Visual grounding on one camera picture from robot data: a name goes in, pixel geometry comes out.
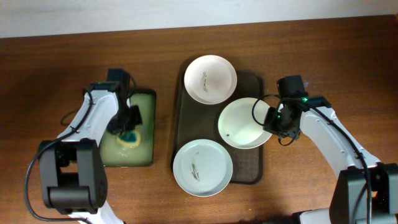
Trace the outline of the green yellow sponge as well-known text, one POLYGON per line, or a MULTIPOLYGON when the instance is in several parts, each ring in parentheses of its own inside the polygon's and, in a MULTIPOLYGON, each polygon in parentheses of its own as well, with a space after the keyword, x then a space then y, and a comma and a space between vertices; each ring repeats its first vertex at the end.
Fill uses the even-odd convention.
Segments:
POLYGON ((125 147, 137 147, 141 143, 141 134, 137 130, 126 131, 117 137, 117 142, 125 147))

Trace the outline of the cream white plate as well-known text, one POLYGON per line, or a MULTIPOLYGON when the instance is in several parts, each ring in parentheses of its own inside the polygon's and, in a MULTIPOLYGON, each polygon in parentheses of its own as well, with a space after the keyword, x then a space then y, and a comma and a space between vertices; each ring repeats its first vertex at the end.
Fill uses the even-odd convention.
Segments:
POLYGON ((229 103, 218 118, 218 132, 224 142, 238 149, 252 149, 272 136, 252 117, 256 98, 240 98, 229 103))

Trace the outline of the light grey plate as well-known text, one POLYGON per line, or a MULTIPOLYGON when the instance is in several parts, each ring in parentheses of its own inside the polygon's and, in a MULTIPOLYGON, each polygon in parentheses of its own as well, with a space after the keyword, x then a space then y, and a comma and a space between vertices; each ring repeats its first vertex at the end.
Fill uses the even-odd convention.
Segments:
POLYGON ((197 139, 178 150, 172 171, 176 182, 186 193, 196 197, 211 197, 230 183, 233 162, 221 144, 197 139))

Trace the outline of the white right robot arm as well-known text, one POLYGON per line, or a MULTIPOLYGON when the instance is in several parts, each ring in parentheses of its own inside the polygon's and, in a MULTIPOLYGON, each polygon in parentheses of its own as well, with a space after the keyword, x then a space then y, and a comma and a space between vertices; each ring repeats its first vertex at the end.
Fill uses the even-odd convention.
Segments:
POLYGON ((294 223, 397 223, 397 164, 365 150, 324 97, 282 98, 262 127, 280 139, 306 135, 338 178, 330 206, 295 213, 294 223))

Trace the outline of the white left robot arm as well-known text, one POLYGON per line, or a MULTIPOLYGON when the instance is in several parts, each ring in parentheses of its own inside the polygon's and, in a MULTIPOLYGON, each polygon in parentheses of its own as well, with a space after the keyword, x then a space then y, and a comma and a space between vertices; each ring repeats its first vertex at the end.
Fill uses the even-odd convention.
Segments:
POLYGON ((42 198, 63 221, 121 223, 106 201, 108 181, 100 155, 105 132, 119 134, 141 124, 129 103, 129 83, 94 83, 69 126, 38 150, 42 198))

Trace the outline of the black soapy water tray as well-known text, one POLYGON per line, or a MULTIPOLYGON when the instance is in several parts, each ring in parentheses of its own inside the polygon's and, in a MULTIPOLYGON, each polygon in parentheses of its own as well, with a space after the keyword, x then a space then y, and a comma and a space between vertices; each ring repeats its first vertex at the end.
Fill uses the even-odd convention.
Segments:
POLYGON ((141 143, 137 147, 125 147, 117 142, 119 136, 105 132, 100 143, 100 154, 107 167, 139 167, 152 164, 154 155, 154 129, 156 93, 154 90, 137 90, 131 97, 131 103, 138 105, 142 124, 136 129, 141 134, 141 143))

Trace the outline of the dark brown serving tray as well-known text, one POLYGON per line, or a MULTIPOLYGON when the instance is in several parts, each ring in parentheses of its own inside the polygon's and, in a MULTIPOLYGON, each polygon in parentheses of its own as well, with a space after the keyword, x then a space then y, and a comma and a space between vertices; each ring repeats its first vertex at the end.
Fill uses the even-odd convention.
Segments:
POLYGON ((186 143, 196 139, 209 139, 221 144, 230 154, 233 162, 231 182, 253 185, 263 177, 264 147, 257 146, 253 149, 232 147, 223 141, 218 131, 218 118, 229 103, 245 97, 257 99, 264 93, 264 80, 258 74, 249 70, 239 70, 237 78, 236 89, 230 98, 217 105, 205 105, 195 101, 187 93, 184 76, 180 76, 170 162, 174 162, 176 153, 186 143))

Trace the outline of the pink dirty plate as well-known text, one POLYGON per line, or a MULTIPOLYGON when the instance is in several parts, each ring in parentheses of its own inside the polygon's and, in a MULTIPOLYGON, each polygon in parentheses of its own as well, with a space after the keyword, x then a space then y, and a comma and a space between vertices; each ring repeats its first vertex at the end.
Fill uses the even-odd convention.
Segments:
POLYGON ((187 67, 183 82, 188 94, 197 102, 216 105, 235 91, 237 73, 232 64, 217 55, 196 58, 187 67))

